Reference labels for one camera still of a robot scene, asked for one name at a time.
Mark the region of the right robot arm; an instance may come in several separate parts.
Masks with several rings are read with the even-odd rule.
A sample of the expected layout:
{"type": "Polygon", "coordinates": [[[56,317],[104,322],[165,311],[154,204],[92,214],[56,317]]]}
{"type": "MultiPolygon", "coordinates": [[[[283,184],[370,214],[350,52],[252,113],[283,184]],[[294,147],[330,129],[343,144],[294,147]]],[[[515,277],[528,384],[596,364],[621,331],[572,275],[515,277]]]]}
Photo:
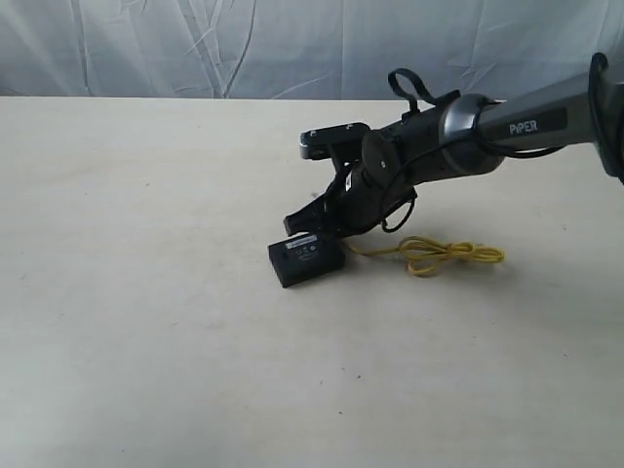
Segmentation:
{"type": "Polygon", "coordinates": [[[406,68],[387,76],[409,105],[383,128],[364,123],[311,130],[299,138],[306,160],[331,160],[326,191],[284,219],[285,230],[346,238],[414,207],[416,186],[493,172],[504,159],[545,157],[593,144],[605,172],[623,177],[623,65],[595,53],[586,73],[520,97],[497,101],[458,90],[434,97],[406,68]]]}

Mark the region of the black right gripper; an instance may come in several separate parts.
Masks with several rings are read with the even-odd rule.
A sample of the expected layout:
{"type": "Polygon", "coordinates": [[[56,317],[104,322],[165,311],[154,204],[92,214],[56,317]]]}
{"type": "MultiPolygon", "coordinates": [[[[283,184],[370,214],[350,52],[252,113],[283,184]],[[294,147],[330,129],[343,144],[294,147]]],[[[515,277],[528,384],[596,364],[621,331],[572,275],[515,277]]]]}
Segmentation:
{"type": "Polygon", "coordinates": [[[413,204],[416,192],[398,183],[385,188],[374,182],[361,166],[341,169],[325,194],[284,218],[288,235],[332,234],[338,238],[365,234],[405,204],[413,204]]]}

